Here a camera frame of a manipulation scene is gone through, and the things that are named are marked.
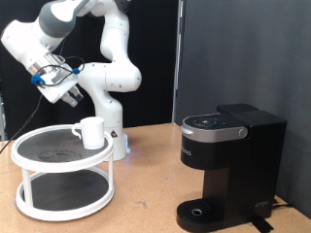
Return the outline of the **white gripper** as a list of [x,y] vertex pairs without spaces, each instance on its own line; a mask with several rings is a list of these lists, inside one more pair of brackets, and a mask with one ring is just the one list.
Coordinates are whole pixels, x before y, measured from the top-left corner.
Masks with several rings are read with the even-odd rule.
[[51,103],[62,100],[75,108],[78,105],[77,100],[84,98],[76,87],[79,73],[79,68],[72,69],[66,63],[47,65],[34,75],[34,84]]

